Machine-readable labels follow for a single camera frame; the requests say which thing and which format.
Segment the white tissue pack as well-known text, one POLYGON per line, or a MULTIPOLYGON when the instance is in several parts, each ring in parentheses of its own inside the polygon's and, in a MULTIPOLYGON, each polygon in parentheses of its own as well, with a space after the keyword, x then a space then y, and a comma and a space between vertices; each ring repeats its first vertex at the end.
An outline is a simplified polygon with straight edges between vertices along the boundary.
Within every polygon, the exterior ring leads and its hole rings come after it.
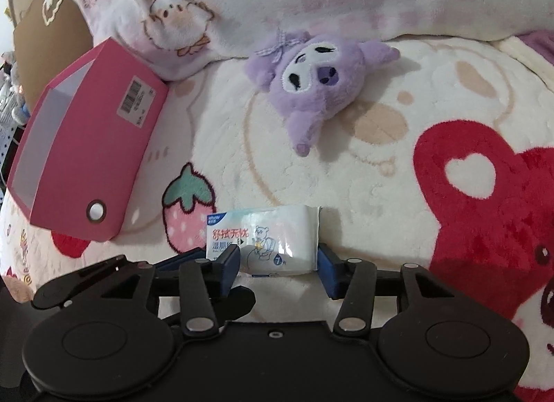
POLYGON ((318 269, 320 209, 307 205, 233 210, 207 217, 206 257, 240 250, 240 271, 252 276, 305 275, 318 269))

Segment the pink cardboard box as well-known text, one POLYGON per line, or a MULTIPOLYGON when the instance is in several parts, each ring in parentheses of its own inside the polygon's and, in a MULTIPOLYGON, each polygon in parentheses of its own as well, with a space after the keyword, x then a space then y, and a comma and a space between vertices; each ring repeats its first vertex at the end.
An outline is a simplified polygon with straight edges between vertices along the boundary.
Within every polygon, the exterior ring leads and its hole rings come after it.
POLYGON ((8 177, 29 223, 86 241, 116 237, 167 94, 112 38, 52 79, 8 177))

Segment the purple plush toy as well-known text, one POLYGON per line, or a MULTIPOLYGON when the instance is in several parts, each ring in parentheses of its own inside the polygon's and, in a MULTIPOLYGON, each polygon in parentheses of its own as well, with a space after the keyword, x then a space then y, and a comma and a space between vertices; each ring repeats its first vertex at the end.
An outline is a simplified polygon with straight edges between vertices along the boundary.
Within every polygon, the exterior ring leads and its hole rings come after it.
POLYGON ((291 146, 308 156, 323 124, 360 94, 366 77, 400 58, 382 41, 279 29, 246 61, 245 73, 283 118, 291 146))

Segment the brown cloud pillow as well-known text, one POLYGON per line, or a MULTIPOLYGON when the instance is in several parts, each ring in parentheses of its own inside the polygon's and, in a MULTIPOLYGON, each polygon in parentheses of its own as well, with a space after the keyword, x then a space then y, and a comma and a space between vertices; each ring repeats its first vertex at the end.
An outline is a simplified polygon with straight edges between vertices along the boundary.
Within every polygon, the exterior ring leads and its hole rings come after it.
POLYGON ((29 110, 46 85, 93 47, 82 12, 73 0, 33 0, 14 31, 19 82, 29 110))

